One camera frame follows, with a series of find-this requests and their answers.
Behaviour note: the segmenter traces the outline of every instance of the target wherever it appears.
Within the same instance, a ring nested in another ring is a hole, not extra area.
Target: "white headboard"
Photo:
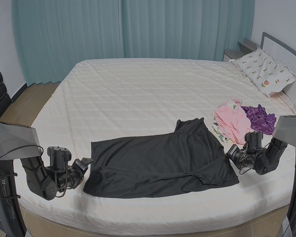
[[[275,60],[286,64],[296,79],[296,51],[294,49],[265,32],[262,34],[261,49]],[[287,85],[283,91],[296,105],[296,81]]]

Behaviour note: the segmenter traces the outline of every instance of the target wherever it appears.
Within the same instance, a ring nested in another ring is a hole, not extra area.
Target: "curtain fold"
[[[28,85],[63,80],[86,59],[222,61],[250,38],[254,0],[13,0],[16,48]]]

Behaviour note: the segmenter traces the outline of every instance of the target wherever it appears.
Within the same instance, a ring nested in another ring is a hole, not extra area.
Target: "bed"
[[[289,60],[288,65],[296,72],[296,53],[283,43],[264,34],[261,47],[286,64]],[[296,97],[295,87],[296,82],[287,90],[291,99]],[[229,62],[102,59],[78,63],[32,127],[44,148],[66,147],[73,159],[81,159],[90,157],[91,141],[173,132],[178,119],[204,117],[210,128],[212,113],[232,96],[242,99],[246,106],[261,104],[277,117],[293,114],[283,100],[276,95],[267,98]],[[270,139],[264,136],[262,144]],[[224,144],[225,152],[231,145]],[[47,154],[43,160],[48,165]],[[46,201],[29,191],[20,161],[14,163],[19,174],[19,202],[28,211],[108,235],[203,232],[247,222],[289,203],[294,165],[295,148],[289,145],[276,171],[264,176],[249,171],[239,176],[239,184],[230,187],[171,197],[117,199],[85,194],[83,183],[62,199]]]

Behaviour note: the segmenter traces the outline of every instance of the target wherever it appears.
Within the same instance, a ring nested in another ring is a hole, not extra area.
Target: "pink garment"
[[[214,113],[221,132],[234,143],[245,144],[245,134],[251,131],[251,122],[241,108],[242,100],[229,99]]]

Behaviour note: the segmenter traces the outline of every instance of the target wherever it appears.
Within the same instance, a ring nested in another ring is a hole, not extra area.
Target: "wall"
[[[296,0],[255,0],[251,40],[260,45],[263,32],[296,50]]]
[[[12,28],[12,0],[0,0],[0,72],[12,97],[25,83]]]

